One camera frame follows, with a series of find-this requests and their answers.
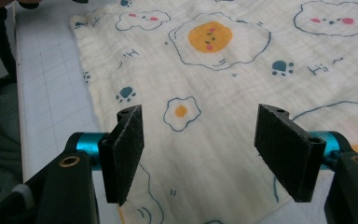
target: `cartoon face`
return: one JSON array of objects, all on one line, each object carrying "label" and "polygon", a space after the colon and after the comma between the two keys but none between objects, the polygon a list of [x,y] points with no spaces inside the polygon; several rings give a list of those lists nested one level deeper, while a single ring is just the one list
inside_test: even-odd
[{"label": "cartoon face", "polygon": [[270,32],[217,12],[199,14],[172,30],[170,39],[184,64],[218,71],[254,61],[269,45]]},{"label": "cartoon face", "polygon": [[315,35],[358,35],[358,3],[305,3],[295,16],[295,26]]},{"label": "cartoon face", "polygon": [[154,30],[163,22],[171,18],[167,13],[161,11],[151,12],[131,12],[120,15],[120,20],[116,24],[119,31],[127,31],[132,27],[140,27],[144,30]]},{"label": "cartoon face", "polygon": [[181,132],[187,125],[194,121],[201,111],[197,106],[196,99],[187,97],[185,99],[174,98],[167,104],[164,121],[176,132]]},{"label": "cartoon face", "polygon": [[223,49],[232,39],[232,32],[217,21],[197,26],[188,34],[188,42],[203,53],[215,53]]}]

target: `white muslin blanket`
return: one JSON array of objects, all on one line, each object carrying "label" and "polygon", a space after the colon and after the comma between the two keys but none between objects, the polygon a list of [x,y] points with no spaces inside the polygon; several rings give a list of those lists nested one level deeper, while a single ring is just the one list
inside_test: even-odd
[{"label": "white muslin blanket", "polygon": [[71,26],[101,131],[143,106],[125,223],[255,223],[287,202],[258,104],[358,150],[358,2],[122,0]]}]

